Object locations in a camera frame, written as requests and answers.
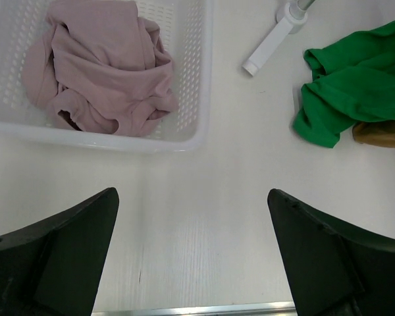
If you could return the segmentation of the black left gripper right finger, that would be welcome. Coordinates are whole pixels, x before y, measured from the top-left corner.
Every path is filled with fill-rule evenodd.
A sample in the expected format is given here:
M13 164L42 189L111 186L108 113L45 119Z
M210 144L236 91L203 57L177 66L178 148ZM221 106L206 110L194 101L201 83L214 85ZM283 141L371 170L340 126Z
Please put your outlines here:
M395 315L395 239L282 190L267 205L298 315Z

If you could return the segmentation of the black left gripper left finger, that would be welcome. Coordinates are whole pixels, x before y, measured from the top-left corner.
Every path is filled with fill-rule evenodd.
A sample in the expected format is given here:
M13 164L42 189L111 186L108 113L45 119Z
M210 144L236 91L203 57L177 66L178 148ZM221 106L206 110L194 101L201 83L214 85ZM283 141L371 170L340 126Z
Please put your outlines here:
M91 315L119 195L107 188L0 236L0 315Z

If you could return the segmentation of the brown tank top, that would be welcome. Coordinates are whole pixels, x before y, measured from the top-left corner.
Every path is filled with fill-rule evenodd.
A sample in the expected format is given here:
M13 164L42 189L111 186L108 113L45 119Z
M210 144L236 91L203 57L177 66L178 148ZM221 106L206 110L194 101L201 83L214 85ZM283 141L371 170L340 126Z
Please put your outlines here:
M361 144L395 148L395 121L358 123L352 128L352 136Z

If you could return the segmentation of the mauve tank top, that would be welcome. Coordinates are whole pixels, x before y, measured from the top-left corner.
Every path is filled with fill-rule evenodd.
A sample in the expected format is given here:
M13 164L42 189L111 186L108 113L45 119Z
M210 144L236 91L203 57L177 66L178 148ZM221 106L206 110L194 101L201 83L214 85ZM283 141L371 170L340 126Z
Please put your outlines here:
M61 128L142 137L178 109L159 25L134 1L53 1L22 84Z

